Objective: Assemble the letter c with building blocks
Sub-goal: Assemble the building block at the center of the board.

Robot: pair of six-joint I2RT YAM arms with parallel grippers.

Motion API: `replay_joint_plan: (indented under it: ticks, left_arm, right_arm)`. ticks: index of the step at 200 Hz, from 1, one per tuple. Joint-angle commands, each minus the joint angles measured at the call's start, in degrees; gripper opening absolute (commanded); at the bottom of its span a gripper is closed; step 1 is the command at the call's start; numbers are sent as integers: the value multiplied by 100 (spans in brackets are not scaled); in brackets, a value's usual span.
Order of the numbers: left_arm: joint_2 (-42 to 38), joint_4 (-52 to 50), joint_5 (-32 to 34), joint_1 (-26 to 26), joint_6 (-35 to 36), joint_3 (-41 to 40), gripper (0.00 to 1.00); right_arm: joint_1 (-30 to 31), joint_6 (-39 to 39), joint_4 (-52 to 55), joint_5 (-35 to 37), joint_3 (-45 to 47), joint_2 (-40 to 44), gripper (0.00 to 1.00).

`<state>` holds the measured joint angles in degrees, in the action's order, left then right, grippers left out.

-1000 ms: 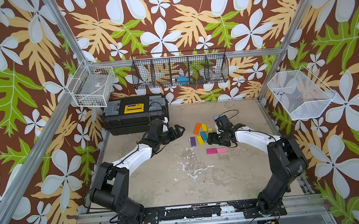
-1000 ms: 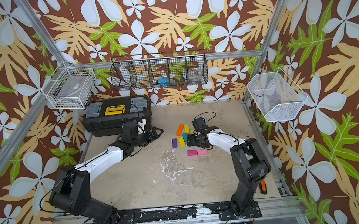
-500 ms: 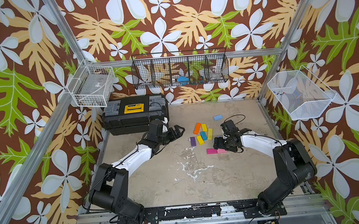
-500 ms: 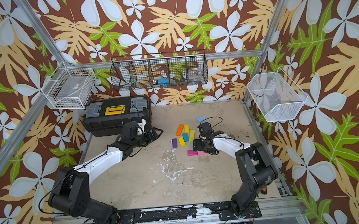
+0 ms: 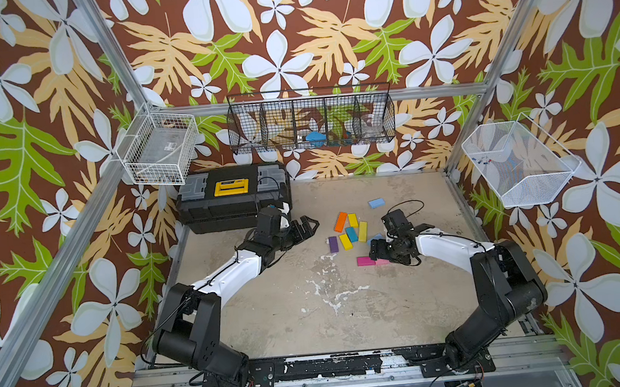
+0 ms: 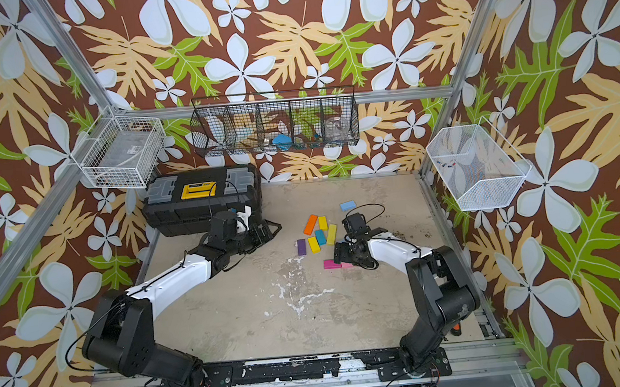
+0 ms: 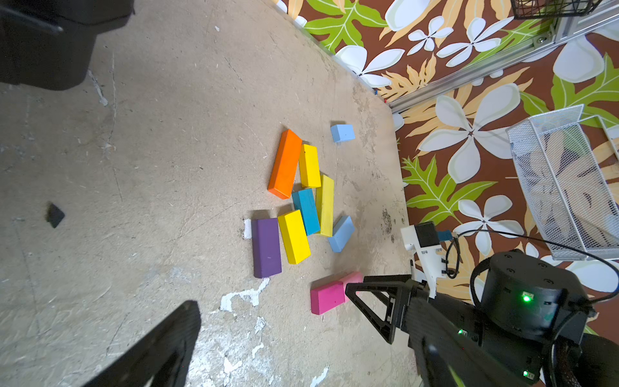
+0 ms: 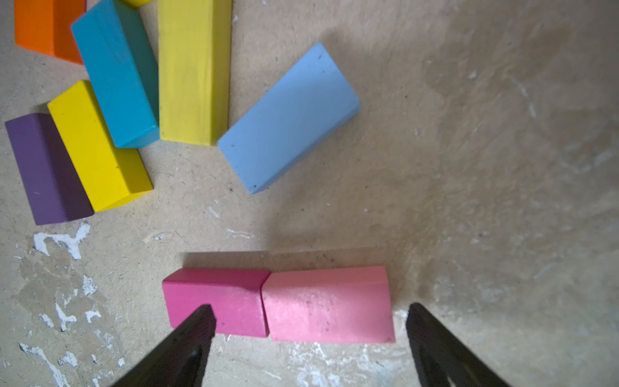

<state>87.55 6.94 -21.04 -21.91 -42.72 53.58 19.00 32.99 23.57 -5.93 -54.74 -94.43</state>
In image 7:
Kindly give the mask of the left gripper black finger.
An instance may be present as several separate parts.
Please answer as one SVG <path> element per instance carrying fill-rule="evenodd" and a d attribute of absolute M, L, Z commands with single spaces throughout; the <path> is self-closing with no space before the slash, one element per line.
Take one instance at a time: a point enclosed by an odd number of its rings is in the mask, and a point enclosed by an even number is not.
<path fill-rule="evenodd" d="M 198 303 L 187 300 L 88 386 L 184 386 L 201 328 Z"/>

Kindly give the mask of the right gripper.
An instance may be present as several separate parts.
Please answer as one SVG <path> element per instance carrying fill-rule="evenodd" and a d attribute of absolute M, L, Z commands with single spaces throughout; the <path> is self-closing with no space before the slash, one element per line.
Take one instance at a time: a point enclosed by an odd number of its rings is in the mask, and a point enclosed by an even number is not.
<path fill-rule="evenodd" d="M 591 377 L 582 344 L 593 312 L 575 274 L 525 255 L 498 253 L 472 272 L 486 273 L 471 304 L 426 295 L 410 274 L 367 276 L 345 295 L 379 336 L 409 334 L 431 386 L 583 386 Z"/>

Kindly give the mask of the pink block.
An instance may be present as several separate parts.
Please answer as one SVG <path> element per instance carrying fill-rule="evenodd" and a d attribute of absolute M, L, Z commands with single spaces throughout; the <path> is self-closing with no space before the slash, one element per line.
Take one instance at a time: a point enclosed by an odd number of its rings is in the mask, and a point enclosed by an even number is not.
<path fill-rule="evenodd" d="M 350 273 L 339 279 L 343 283 L 343 287 L 346 288 L 351 283 L 362 283 L 364 281 L 364 274 L 360 272 Z"/>

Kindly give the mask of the magenta block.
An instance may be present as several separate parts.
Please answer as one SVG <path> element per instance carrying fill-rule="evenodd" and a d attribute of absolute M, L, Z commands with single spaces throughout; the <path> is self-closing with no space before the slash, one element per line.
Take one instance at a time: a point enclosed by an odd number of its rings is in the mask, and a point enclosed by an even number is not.
<path fill-rule="evenodd" d="M 310 291 L 312 314 L 325 314 L 346 302 L 343 282 L 331 282 Z"/>

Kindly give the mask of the long yellow block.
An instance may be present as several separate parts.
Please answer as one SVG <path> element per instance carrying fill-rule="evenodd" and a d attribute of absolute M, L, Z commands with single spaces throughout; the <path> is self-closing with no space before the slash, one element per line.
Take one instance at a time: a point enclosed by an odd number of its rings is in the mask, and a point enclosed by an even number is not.
<path fill-rule="evenodd" d="M 335 182 L 325 174 L 321 175 L 321 186 L 316 189 L 316 205 L 319 216 L 319 235 L 333 236 Z"/>

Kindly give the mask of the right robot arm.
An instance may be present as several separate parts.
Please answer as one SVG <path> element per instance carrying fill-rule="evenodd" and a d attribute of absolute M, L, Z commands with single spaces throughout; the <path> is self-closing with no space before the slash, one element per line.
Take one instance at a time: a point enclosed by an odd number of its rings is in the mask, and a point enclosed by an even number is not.
<path fill-rule="evenodd" d="M 475 268 L 472 303 L 409 275 L 369 276 L 348 298 L 386 342 L 408 335 L 428 386 L 615 386 L 618 346 L 588 334 L 594 302 L 578 277 L 519 250 Z"/>

